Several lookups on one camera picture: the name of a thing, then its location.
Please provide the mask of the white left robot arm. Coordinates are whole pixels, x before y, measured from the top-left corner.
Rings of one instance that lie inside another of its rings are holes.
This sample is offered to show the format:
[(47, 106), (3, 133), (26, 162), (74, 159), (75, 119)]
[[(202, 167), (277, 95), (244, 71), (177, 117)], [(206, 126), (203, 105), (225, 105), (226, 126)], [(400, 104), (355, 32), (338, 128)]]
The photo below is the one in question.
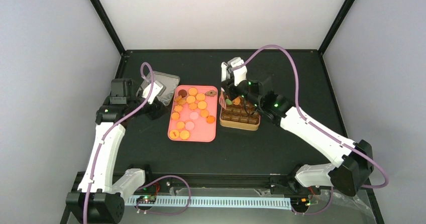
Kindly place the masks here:
[(125, 122), (137, 113), (150, 114), (164, 105), (157, 96), (165, 86), (149, 81), (148, 86), (134, 91), (131, 79), (114, 79), (111, 91), (96, 112), (95, 140), (87, 170), (77, 190), (69, 192), (66, 206), (80, 223), (119, 223), (124, 215), (125, 201), (145, 183), (146, 172), (131, 168), (113, 181), (114, 167)]

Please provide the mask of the metal tongs white handles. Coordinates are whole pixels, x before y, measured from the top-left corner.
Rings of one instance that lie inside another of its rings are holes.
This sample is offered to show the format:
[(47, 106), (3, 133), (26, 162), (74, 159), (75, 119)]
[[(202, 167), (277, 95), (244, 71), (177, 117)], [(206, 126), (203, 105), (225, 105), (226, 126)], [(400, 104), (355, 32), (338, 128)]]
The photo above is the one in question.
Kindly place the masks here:
[[(229, 78), (228, 74), (228, 64), (226, 62), (221, 63), (221, 82), (224, 82)], [(223, 87), (221, 87), (220, 95), (219, 95), (219, 105), (223, 108), (227, 108), (226, 104), (226, 91)]]

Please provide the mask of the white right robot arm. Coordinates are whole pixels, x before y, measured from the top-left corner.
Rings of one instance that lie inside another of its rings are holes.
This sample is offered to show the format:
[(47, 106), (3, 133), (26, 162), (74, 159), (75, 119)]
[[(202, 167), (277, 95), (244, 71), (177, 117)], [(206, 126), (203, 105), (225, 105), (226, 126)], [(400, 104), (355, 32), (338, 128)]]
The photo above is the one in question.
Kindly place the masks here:
[(374, 171), (372, 146), (365, 140), (355, 142), (337, 134), (311, 118), (295, 103), (276, 94), (271, 79), (265, 82), (224, 77), (221, 87), (231, 100), (242, 97), (253, 104), (261, 117), (298, 136), (328, 160), (328, 164), (300, 165), (287, 177), (286, 186), (292, 193), (306, 187), (330, 186), (347, 196), (355, 196)]

